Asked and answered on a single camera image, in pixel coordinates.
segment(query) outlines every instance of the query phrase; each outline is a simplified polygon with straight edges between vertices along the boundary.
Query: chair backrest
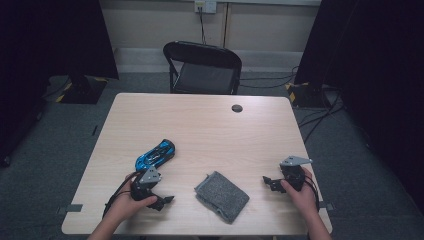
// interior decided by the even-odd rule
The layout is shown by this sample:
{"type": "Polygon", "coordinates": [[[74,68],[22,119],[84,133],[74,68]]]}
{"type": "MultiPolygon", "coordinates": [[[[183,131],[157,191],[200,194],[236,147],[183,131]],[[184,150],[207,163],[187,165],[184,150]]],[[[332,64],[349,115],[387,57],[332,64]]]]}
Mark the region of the chair backrest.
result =
{"type": "Polygon", "coordinates": [[[175,41],[166,44],[163,53],[171,66],[173,66],[171,60],[174,60],[198,65],[239,69],[239,71],[242,67],[237,54],[229,49],[217,46],[175,41]]]}

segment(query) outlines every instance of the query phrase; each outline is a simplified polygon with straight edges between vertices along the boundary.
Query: forearm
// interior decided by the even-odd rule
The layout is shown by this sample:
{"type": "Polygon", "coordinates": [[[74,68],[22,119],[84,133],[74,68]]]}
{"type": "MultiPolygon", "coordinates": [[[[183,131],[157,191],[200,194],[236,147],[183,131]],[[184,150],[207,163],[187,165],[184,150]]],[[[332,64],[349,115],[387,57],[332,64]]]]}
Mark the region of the forearm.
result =
{"type": "Polygon", "coordinates": [[[311,240],[331,240],[327,228],[318,213],[304,216],[311,240]]]}
{"type": "Polygon", "coordinates": [[[118,228],[121,222],[117,219],[113,219],[110,216],[105,216],[102,221],[97,225],[96,229],[94,229],[93,233],[88,237],[89,240],[107,240],[111,239],[113,233],[118,228]]]}

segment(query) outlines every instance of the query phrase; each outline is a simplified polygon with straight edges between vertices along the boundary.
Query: human arm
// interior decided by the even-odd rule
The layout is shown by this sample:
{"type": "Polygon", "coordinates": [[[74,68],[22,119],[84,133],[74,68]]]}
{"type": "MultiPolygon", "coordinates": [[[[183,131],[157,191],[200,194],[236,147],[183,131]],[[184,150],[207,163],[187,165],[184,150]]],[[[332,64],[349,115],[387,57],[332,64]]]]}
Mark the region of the human arm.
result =
{"type": "MultiPolygon", "coordinates": [[[[303,168],[303,170],[305,171],[306,181],[311,183],[311,172],[309,172],[306,168],[303,168]]],[[[312,188],[310,188],[307,184],[304,184],[300,192],[298,192],[290,185],[290,183],[285,180],[281,181],[281,185],[289,194],[294,205],[299,210],[302,217],[305,219],[310,239],[331,239],[331,236],[328,233],[324,222],[318,214],[315,204],[315,195],[312,188]]]]}
{"type": "Polygon", "coordinates": [[[151,196],[141,201],[135,201],[130,194],[131,181],[128,181],[121,189],[112,206],[103,217],[102,221],[88,237],[89,240],[110,239],[118,226],[126,219],[133,216],[141,208],[149,206],[157,201],[156,196],[151,196]]]}

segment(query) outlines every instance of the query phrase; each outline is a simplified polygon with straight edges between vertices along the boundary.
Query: blue toy car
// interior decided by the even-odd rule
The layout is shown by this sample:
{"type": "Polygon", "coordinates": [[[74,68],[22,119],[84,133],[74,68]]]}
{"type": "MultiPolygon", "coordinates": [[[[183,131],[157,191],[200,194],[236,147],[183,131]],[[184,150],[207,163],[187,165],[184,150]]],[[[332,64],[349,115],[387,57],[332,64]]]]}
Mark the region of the blue toy car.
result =
{"type": "Polygon", "coordinates": [[[135,170],[149,169],[150,166],[155,168],[160,167],[175,155],[175,145],[168,139],[163,139],[162,142],[152,150],[141,155],[135,162],[135,170]]]}

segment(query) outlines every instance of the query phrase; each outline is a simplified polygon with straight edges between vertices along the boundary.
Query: gray fabric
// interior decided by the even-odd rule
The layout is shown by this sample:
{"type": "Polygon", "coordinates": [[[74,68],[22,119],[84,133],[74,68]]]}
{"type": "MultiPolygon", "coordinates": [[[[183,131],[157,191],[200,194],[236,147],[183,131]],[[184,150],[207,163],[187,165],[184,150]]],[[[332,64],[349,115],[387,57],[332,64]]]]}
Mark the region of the gray fabric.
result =
{"type": "Polygon", "coordinates": [[[196,198],[227,223],[233,223],[249,201],[249,196],[230,180],[215,171],[196,188],[196,198]]]}

